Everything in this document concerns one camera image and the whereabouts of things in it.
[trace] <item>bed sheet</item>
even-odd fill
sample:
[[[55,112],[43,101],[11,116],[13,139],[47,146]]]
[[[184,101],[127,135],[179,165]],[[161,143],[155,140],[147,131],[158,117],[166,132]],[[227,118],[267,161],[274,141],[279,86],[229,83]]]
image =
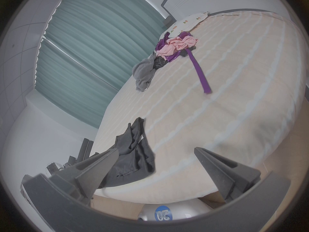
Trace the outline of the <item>bed sheet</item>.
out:
[[[137,117],[156,171],[95,194],[136,203],[172,203],[217,188],[194,155],[203,147],[254,167],[286,137],[299,113],[308,65],[298,28],[278,14],[237,11],[208,17],[191,31],[192,51],[213,93],[206,95],[189,57],[157,70],[145,92],[131,77],[109,104],[92,152],[104,152]]]

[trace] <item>mattress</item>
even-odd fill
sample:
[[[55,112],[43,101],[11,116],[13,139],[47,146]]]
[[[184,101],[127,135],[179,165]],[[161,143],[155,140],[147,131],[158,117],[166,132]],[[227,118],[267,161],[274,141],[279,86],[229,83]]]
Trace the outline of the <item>mattress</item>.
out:
[[[189,57],[157,70],[149,88],[131,76],[106,109],[92,152],[104,152],[137,117],[156,171],[95,194],[136,203],[172,203],[217,191],[194,155],[203,147],[254,167],[286,137],[305,91],[308,51],[298,28],[278,14],[237,11],[208,17],[191,34],[212,94]]]

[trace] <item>pillow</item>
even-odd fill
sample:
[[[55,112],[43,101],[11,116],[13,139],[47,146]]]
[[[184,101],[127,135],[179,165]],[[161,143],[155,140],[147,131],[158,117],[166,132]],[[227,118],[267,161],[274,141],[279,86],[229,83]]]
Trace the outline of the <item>pillow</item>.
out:
[[[164,33],[161,34],[160,39],[164,38],[166,32],[170,32],[169,38],[176,37],[183,31],[190,32],[193,28],[196,27],[196,25],[198,25],[201,21],[204,21],[207,17],[208,12],[197,13],[189,15],[180,21],[176,21]]]

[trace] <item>blue circular sticker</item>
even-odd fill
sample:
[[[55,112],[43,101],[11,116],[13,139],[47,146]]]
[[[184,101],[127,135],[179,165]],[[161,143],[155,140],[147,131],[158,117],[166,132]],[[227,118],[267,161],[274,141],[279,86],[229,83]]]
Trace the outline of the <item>blue circular sticker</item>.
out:
[[[173,215],[171,210],[165,206],[159,206],[155,212],[154,212],[154,217],[156,221],[158,222],[164,222],[164,221],[172,221],[173,220]]]

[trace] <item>teal curtain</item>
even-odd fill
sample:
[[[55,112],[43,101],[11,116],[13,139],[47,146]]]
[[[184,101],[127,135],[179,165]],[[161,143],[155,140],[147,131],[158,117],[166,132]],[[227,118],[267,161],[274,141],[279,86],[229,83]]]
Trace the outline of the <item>teal curtain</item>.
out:
[[[154,50],[163,21],[145,0],[63,0],[44,35],[55,46],[42,42],[35,88],[98,128],[133,66]]]

